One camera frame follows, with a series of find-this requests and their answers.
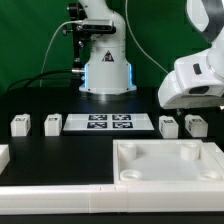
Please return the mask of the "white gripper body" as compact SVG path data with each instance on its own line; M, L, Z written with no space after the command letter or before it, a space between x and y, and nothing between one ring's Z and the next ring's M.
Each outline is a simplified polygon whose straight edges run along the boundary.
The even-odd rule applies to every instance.
M158 90L164 109L189 109L224 105L224 79L208 62L209 50L179 58Z

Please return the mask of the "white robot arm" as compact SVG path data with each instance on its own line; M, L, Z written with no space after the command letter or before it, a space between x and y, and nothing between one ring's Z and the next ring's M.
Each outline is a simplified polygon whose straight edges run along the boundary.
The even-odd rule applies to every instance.
M87 15L81 29L94 33L80 90L99 96L134 91L125 57L128 19L110 10L105 0L79 3ZM186 13L211 47L175 61L158 90L159 104L164 109L220 106L224 104L224 0L187 0Z

